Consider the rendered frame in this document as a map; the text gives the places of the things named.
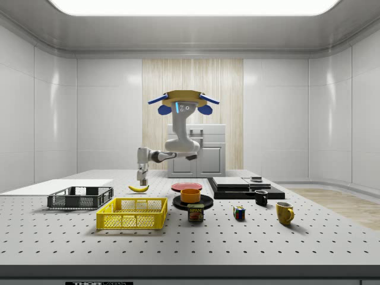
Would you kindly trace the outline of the yellow bowl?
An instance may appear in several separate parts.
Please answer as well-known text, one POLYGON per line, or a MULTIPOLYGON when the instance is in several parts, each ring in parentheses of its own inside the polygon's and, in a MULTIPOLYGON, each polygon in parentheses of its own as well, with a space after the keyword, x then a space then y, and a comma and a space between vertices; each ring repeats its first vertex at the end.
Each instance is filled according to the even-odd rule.
POLYGON ((180 200, 184 203, 198 203, 201 199, 199 189, 183 189, 180 192, 180 200))

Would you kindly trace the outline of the red plate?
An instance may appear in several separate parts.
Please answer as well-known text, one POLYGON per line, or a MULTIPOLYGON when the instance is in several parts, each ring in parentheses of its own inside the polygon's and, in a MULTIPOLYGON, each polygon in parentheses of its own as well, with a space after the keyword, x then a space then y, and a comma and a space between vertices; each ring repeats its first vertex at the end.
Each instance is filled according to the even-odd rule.
POLYGON ((180 192, 184 189, 197 189, 202 190, 202 185, 195 182, 180 182, 171 186, 171 189, 176 192, 180 192))

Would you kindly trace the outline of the yellow basket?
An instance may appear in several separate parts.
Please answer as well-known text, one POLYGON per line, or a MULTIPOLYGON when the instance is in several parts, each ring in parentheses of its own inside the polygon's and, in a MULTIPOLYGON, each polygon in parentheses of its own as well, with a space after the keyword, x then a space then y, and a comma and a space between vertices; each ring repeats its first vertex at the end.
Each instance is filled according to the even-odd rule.
POLYGON ((161 229, 167 198, 114 198, 96 213, 98 229, 161 229))

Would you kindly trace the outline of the flat-sided can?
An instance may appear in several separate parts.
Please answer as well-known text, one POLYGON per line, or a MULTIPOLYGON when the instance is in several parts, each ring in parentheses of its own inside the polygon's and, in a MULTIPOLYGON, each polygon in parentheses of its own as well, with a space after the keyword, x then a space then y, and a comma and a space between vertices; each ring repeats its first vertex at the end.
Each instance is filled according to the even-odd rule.
POLYGON ((188 220, 203 221, 204 220, 204 204, 188 204, 188 220))

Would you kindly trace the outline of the black plate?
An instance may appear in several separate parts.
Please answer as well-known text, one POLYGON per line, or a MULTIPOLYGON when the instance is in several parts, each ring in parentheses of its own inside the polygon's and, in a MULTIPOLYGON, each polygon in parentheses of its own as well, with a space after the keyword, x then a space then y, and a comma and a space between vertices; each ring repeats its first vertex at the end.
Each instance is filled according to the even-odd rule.
MULTIPOLYGON (((206 209, 210 208, 213 205, 213 202, 214 202, 214 200, 211 197, 206 196, 206 195, 201 195, 201 199, 198 202, 198 204, 203 204, 204 205, 204 209, 206 210, 206 209)), ((181 209, 181 210, 187 210, 188 209, 188 207, 187 207, 188 203, 182 202, 180 195, 174 197, 174 199, 173 199, 173 205, 176 208, 181 209)))

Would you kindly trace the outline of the white cabinet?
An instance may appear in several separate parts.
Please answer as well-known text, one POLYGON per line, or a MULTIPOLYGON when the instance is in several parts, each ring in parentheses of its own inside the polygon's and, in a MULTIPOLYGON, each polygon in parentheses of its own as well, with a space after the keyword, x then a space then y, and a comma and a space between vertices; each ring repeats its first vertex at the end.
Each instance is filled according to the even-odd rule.
POLYGON ((183 157, 167 162, 170 178, 209 178, 224 176, 225 166, 225 124, 188 124, 187 134, 200 144, 197 158, 183 157))

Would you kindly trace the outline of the dark grey basket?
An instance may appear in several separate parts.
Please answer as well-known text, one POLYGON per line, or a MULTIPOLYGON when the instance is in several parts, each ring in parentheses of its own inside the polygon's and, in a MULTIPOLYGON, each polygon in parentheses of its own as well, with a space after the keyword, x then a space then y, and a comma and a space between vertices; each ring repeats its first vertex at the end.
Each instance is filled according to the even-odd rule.
POLYGON ((71 186, 47 197, 47 206, 58 209, 97 209, 113 197, 113 187, 71 186))

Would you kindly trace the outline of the black stove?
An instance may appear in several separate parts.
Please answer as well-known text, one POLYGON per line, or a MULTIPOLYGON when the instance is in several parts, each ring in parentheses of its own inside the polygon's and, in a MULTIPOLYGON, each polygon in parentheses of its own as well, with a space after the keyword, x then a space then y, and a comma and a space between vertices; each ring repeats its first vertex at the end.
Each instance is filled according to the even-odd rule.
POLYGON ((214 192, 214 199, 224 200, 247 200, 255 199, 255 190, 265 190, 268 192, 268 199, 285 199, 285 193, 274 186, 269 188, 251 188, 248 186, 222 187, 217 186, 213 178, 208 178, 211 189, 214 192))

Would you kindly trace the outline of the yellow mug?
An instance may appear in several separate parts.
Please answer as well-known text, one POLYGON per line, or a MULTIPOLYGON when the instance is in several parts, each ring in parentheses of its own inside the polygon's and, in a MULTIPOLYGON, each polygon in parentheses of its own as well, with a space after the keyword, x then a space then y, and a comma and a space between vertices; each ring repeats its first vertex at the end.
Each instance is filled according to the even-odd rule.
POLYGON ((275 206, 279 222, 289 225, 295 217, 293 206, 288 202, 277 202, 275 206))

